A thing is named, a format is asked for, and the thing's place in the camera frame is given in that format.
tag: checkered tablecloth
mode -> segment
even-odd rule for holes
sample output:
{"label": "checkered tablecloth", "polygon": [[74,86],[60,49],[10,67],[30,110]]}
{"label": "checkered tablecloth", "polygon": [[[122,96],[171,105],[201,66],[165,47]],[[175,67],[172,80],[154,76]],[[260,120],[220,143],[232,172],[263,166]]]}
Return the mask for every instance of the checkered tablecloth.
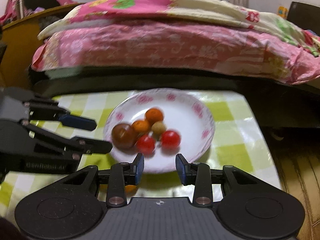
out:
{"label": "checkered tablecloth", "polygon": [[[103,138],[103,127],[111,111],[123,100],[138,91],[66,95],[57,97],[60,106],[73,114],[93,118],[96,130],[89,132],[62,127],[58,122],[37,122],[38,126],[67,138],[82,136]],[[204,102],[212,111],[216,132],[209,150],[200,158],[212,169],[221,169],[225,164],[234,165],[248,173],[281,188],[275,165],[250,107],[242,95],[229,91],[188,91]],[[110,155],[84,155],[79,169],[95,164],[99,169],[109,169],[115,161]],[[28,194],[41,189],[57,179],[59,175],[40,175],[10,172],[0,188],[0,216],[14,221],[14,209]],[[220,185],[213,185],[214,200],[222,198]],[[176,172],[144,174],[137,190],[128,194],[144,197],[188,196],[192,199],[194,186],[180,184]],[[106,187],[102,187],[99,199],[105,198]]]}

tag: cherry tomato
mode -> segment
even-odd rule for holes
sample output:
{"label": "cherry tomato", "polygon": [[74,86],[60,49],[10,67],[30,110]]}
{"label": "cherry tomato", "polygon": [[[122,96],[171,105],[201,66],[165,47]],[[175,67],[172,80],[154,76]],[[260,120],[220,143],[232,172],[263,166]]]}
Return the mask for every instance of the cherry tomato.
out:
{"label": "cherry tomato", "polygon": [[145,134],[138,139],[136,146],[139,153],[143,153],[144,155],[148,156],[151,155],[155,150],[155,144],[156,141],[149,135]]}
{"label": "cherry tomato", "polygon": [[180,135],[174,130],[167,130],[161,135],[161,147],[168,150],[174,150],[181,143]]}

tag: small orange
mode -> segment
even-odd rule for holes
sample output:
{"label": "small orange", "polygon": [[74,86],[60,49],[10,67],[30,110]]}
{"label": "small orange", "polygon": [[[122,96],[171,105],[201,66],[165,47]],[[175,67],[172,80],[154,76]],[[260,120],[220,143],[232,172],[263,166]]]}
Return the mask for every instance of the small orange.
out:
{"label": "small orange", "polygon": [[137,132],[137,133],[148,133],[150,132],[151,126],[147,120],[137,120],[133,122],[131,127]]}
{"label": "small orange", "polygon": [[150,108],[148,111],[146,111],[145,116],[150,125],[153,125],[155,122],[162,122],[164,119],[162,111],[158,108]]}

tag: table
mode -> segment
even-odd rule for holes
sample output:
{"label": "table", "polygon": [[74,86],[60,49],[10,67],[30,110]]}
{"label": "table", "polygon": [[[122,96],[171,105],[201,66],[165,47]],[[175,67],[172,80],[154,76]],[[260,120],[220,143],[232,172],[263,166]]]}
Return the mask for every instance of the table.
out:
{"label": "table", "polygon": [[[111,111],[123,100],[138,91],[105,92],[92,94],[65,95],[57,97],[59,105],[70,109],[73,114],[93,118],[97,121],[94,131],[62,127],[58,122],[36,122],[44,129],[67,138],[82,136],[103,139],[103,128]],[[260,128],[245,98],[230,91],[187,91],[204,102],[212,111],[216,131],[209,150],[199,161],[212,169],[223,165],[234,165],[265,182],[281,188],[279,177],[262,136]],[[79,169],[95,164],[99,169],[109,169],[115,160],[110,155],[84,155]],[[23,174],[10,172],[0,189],[0,216],[15,223],[14,209],[18,202],[57,179],[60,175]],[[179,197],[192,199],[194,186],[183,186],[176,172],[165,174],[144,174],[137,190],[127,196]],[[212,185],[214,201],[222,199],[220,185]],[[102,186],[99,200],[105,200],[106,187]]]}

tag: floral-rimmed plate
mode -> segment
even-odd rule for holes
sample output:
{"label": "floral-rimmed plate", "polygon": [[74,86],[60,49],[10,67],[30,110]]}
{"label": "floral-rimmed plate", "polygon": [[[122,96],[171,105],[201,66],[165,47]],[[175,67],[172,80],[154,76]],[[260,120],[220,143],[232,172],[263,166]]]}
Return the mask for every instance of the floral-rimmed plate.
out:
{"label": "floral-rimmed plate", "polygon": [[[121,122],[132,124],[144,119],[145,112],[157,107],[164,113],[164,123],[168,129],[177,130],[181,135],[180,149],[188,162],[199,159],[210,147],[215,123],[210,110],[198,99],[176,89],[151,89],[137,93],[121,104],[110,114],[104,127],[104,139],[112,142],[111,131]],[[123,151],[113,147],[110,154],[118,162],[131,163],[136,151]],[[152,157],[145,157],[144,173],[165,173],[175,171],[176,153],[163,152],[159,143]]]}

